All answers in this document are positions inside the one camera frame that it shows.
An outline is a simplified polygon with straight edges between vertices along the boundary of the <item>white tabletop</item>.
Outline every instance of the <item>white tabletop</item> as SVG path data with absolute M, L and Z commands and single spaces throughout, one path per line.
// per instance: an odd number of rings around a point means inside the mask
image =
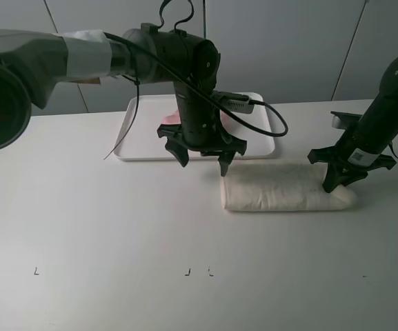
M 277 105 L 276 156 L 368 105 Z M 398 164 L 353 210 L 229 213 L 216 161 L 103 161 L 123 116 L 35 117 L 0 150 L 0 330 L 398 330 Z

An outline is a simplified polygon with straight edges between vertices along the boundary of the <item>white tray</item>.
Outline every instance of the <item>white tray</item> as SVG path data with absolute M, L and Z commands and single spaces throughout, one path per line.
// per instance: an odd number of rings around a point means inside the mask
M 252 99 L 263 101 L 257 93 L 243 93 Z M 123 136 L 131 123 L 135 111 L 136 98 L 130 101 L 123 120 L 122 127 L 117 136 L 116 143 Z M 145 95 L 140 98 L 139 109 L 135 122 L 127 137 L 115 149 L 117 158 L 124 161 L 152 161 L 173 160 L 171 153 L 165 150 L 166 138 L 157 136 L 157 128 L 164 117 L 171 115 L 177 109 L 175 95 Z M 255 106 L 252 114 L 236 114 L 254 126 L 270 131 L 266 109 Z M 225 125 L 227 131 L 237 138 L 246 140 L 248 147 L 245 155 L 238 154 L 236 159 L 258 159 L 268 157 L 275 149 L 274 139 L 249 130 L 237 122 L 229 119 Z M 200 152 L 188 151 L 190 160 L 216 159 L 217 157 L 201 157 Z

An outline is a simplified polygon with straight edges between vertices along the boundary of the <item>white cloth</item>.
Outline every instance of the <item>white cloth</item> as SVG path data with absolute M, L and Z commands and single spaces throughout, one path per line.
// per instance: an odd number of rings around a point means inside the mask
M 322 187 L 326 163 L 308 161 L 234 161 L 221 178 L 223 208 L 232 211 L 342 210 L 357 196 L 339 185 L 331 193 Z

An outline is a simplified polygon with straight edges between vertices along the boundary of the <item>label sticker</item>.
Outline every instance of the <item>label sticker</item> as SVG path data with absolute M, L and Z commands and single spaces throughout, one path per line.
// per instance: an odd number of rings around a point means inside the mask
M 367 153 L 357 148 L 352 155 L 350 155 L 348 161 L 356 166 L 368 167 L 371 166 L 376 159 L 378 159 L 378 156 L 379 154 Z

